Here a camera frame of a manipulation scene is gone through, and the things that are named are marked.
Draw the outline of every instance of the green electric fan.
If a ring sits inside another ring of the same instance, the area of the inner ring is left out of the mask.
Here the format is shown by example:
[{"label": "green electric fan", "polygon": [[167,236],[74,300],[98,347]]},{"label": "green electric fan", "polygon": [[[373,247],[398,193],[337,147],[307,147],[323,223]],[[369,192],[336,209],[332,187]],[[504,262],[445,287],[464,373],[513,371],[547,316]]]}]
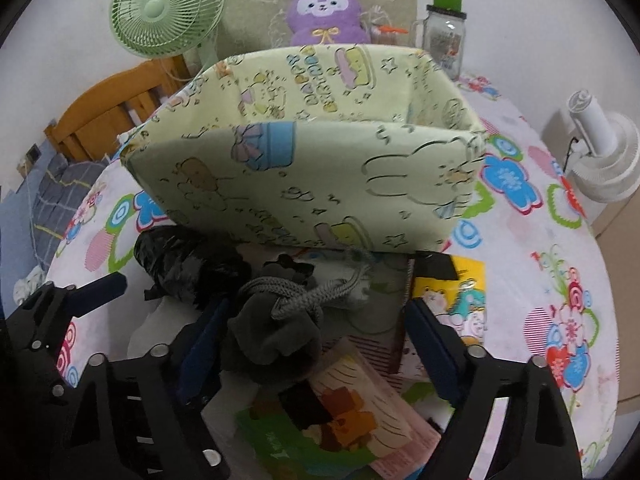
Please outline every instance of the green electric fan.
[{"label": "green electric fan", "polygon": [[225,0],[113,0],[111,30],[130,52],[146,58],[197,48],[207,68],[217,61],[216,25]]}]

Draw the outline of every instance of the white electric fan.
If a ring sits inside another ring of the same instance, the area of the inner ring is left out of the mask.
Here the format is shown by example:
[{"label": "white electric fan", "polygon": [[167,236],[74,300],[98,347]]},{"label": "white electric fan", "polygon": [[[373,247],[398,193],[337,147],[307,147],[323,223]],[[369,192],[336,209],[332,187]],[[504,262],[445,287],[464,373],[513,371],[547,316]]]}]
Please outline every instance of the white electric fan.
[{"label": "white electric fan", "polygon": [[604,113],[587,90],[573,94],[569,114],[582,139],[574,139],[566,161],[580,191],[601,203],[630,197],[640,186],[640,133],[628,117]]},{"label": "white electric fan", "polygon": [[112,0],[111,29],[129,51],[147,58],[198,51],[204,68],[217,61],[215,27],[225,0]]}]

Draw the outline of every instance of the gray drawstring cord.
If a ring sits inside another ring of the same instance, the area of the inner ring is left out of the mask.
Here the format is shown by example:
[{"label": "gray drawstring cord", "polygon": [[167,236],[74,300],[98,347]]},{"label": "gray drawstring cord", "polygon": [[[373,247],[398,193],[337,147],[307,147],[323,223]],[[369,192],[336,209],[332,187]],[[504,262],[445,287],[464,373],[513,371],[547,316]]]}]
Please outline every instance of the gray drawstring cord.
[{"label": "gray drawstring cord", "polygon": [[348,280],[329,280],[312,290],[306,290],[303,285],[285,278],[261,276],[245,283],[238,290],[238,296],[270,292],[278,296],[278,300],[271,310],[273,319],[286,319],[293,314],[306,311],[314,323],[320,325],[322,323],[322,306],[348,296],[370,269],[372,256],[369,252],[356,248],[346,251],[346,254],[353,253],[359,254],[362,262]]}]

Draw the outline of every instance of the screw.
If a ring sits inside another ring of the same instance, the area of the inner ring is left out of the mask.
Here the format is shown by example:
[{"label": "screw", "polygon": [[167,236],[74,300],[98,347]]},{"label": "screw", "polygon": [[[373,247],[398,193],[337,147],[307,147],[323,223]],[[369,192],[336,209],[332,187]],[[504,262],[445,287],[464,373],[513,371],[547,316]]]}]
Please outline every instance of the screw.
[{"label": "screw", "polygon": [[62,384],[56,384],[52,389],[51,389],[51,394],[54,397],[62,397],[65,394],[65,387]]},{"label": "screw", "polygon": [[215,467],[222,462],[222,455],[220,455],[220,453],[215,449],[205,449],[202,454],[204,455],[204,458],[207,459],[207,462],[209,462],[211,467]]},{"label": "screw", "polygon": [[159,345],[154,346],[149,353],[153,356],[153,357],[164,357],[165,355],[167,355],[169,353],[169,347],[168,345],[165,345],[164,343],[160,343]]},{"label": "screw", "polygon": [[471,345],[469,348],[466,349],[466,351],[469,352],[469,355],[471,357],[477,357],[478,359],[481,359],[486,356],[486,350],[482,348],[480,345]]},{"label": "screw", "polygon": [[544,368],[546,366],[546,359],[542,355],[534,355],[531,358],[531,362],[535,364],[538,368]]},{"label": "screw", "polygon": [[104,362],[104,354],[94,354],[89,357],[89,366],[100,366]]}]

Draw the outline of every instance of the stuffed animal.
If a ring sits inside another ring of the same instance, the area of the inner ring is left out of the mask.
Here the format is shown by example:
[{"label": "stuffed animal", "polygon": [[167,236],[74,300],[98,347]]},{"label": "stuffed animal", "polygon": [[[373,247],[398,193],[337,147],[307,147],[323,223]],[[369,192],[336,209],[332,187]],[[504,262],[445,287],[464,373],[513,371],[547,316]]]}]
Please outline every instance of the stuffed animal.
[{"label": "stuffed animal", "polygon": [[287,23],[291,46],[318,43],[370,43],[360,24],[357,0],[292,0]]}]

